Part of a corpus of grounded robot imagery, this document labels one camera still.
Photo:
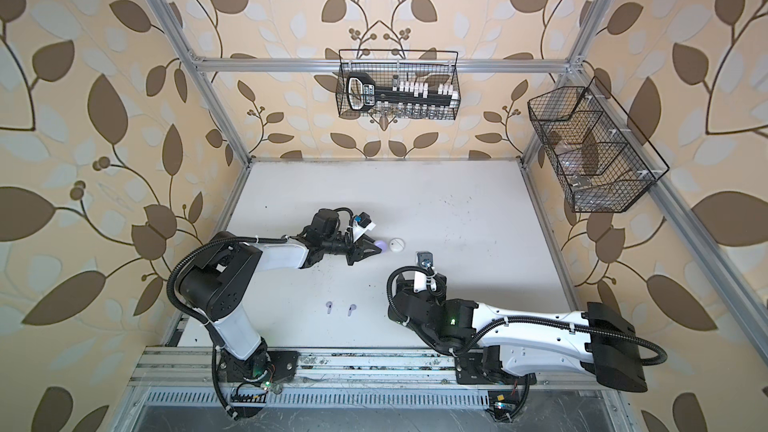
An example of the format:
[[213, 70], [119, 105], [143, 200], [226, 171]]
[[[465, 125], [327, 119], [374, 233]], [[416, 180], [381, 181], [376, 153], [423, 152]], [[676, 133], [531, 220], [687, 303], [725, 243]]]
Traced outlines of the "white earbud charging case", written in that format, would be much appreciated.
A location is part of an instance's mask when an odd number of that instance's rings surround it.
[[388, 248], [394, 253], [400, 253], [405, 250], [406, 243], [402, 238], [393, 238], [388, 243]]

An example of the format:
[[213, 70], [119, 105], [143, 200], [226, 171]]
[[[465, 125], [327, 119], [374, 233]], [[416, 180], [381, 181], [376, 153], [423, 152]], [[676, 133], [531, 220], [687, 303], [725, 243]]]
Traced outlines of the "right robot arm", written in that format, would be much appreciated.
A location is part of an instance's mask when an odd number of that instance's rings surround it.
[[599, 302], [584, 311], [542, 314], [450, 299], [446, 277], [416, 265], [393, 271], [385, 291], [390, 320], [444, 356], [460, 359], [481, 350], [491, 381], [541, 372], [591, 374], [604, 387], [644, 393], [645, 368], [668, 358]]

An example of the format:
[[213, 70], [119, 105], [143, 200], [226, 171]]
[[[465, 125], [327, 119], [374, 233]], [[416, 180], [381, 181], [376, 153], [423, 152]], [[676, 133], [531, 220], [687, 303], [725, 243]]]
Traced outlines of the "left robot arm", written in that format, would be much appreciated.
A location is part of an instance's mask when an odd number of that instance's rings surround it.
[[347, 207], [321, 208], [293, 236], [245, 237], [223, 231], [187, 254], [166, 283], [171, 304], [200, 323], [214, 346], [239, 361], [264, 355], [267, 345], [242, 306], [255, 274], [277, 269], [308, 269], [327, 255], [343, 256], [349, 266], [382, 249], [368, 232], [370, 215]]

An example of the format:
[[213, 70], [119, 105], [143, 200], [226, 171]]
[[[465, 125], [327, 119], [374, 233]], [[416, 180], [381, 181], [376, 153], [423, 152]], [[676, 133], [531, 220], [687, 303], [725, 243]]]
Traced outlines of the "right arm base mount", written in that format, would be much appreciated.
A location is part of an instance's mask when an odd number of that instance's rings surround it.
[[526, 405], [536, 375], [517, 376], [503, 369], [499, 346], [469, 352], [454, 358], [459, 385], [496, 386], [488, 392], [486, 412], [495, 422], [512, 423]]

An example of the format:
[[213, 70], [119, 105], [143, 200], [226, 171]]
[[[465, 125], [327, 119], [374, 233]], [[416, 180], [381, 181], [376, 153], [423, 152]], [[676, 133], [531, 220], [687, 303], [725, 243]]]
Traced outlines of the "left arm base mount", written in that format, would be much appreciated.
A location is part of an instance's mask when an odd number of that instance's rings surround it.
[[249, 404], [264, 404], [269, 393], [277, 394], [279, 385], [292, 380], [299, 357], [300, 353], [294, 350], [258, 349], [252, 357], [240, 360], [223, 348], [214, 347], [212, 386], [229, 418], [238, 421], [257, 415], [260, 410]]

